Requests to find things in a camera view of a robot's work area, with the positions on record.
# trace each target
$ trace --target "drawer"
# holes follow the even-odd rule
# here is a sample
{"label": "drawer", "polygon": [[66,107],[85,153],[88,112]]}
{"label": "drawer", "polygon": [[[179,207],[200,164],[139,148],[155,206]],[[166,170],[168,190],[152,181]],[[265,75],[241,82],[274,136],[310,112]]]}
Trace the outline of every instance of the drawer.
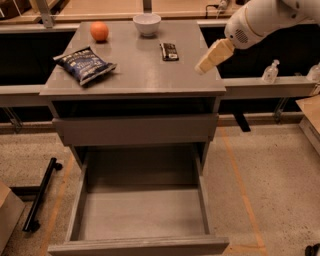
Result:
{"label": "drawer", "polygon": [[206,142],[213,138],[218,115],[171,115],[54,118],[65,146]]}
{"label": "drawer", "polygon": [[220,254],[196,147],[89,147],[63,245],[51,255]]}

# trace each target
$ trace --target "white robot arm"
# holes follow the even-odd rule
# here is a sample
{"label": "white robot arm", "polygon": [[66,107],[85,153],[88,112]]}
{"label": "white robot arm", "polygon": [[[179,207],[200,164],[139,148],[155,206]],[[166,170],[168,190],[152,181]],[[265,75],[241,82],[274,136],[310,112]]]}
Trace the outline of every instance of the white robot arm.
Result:
{"label": "white robot arm", "polygon": [[195,69],[204,74],[233,55],[247,49],[282,28],[303,20],[320,23],[320,0],[251,0],[235,12],[225,28],[225,39],[217,40]]}

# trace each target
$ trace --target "black metal bar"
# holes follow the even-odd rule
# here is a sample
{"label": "black metal bar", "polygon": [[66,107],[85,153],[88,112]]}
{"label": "black metal bar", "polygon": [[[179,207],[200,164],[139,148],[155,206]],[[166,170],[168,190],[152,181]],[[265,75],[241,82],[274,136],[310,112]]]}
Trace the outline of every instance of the black metal bar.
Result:
{"label": "black metal bar", "polygon": [[25,222],[25,225],[23,227],[24,232],[34,232],[39,229],[40,224],[39,221],[35,220],[39,205],[42,201],[42,197],[46,191],[47,185],[49,183],[51,174],[53,169],[56,169],[57,171],[62,169],[62,165],[56,162],[57,159],[52,157],[50,160],[50,163],[47,167],[46,173],[42,179],[41,185],[40,185],[40,191],[38,195],[36,196],[35,200],[33,201],[31,210],[29,212],[28,218]]}
{"label": "black metal bar", "polygon": [[250,132],[251,131],[250,126],[247,122],[247,119],[245,118],[245,116],[243,115],[242,112],[236,111],[236,112],[233,112],[232,114],[235,117],[238,125],[240,126],[240,128],[243,132]]}
{"label": "black metal bar", "polygon": [[17,196],[34,196],[39,193],[40,186],[10,187],[10,189]]}

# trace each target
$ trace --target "spray bottle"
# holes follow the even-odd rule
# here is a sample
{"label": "spray bottle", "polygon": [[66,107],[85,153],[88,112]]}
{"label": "spray bottle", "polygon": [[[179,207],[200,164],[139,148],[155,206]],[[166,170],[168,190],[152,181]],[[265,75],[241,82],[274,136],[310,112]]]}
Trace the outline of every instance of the spray bottle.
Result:
{"label": "spray bottle", "polygon": [[320,81],[320,62],[318,65],[314,65],[312,68],[310,68],[307,79],[312,82]]}
{"label": "spray bottle", "polygon": [[267,83],[273,84],[274,81],[276,80],[278,72],[279,72],[279,70],[277,68],[277,66],[279,64],[280,64],[279,60],[274,60],[272,65],[268,66],[265,69],[263,76],[262,76],[262,80]]}

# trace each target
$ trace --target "floor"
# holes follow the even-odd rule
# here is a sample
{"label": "floor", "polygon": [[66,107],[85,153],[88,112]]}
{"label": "floor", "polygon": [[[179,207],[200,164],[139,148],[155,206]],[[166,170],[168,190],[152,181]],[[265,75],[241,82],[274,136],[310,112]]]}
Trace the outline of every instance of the floor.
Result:
{"label": "floor", "polygon": [[[243,133],[222,117],[209,148],[204,175],[216,236],[229,237],[228,256],[304,256],[320,242],[320,156],[297,122],[248,120]],[[40,229],[21,231],[26,202],[3,255],[47,255],[49,244],[64,241],[80,170],[50,124],[12,131],[0,127],[0,180],[8,186],[39,185],[51,157],[64,168],[51,177]]]}

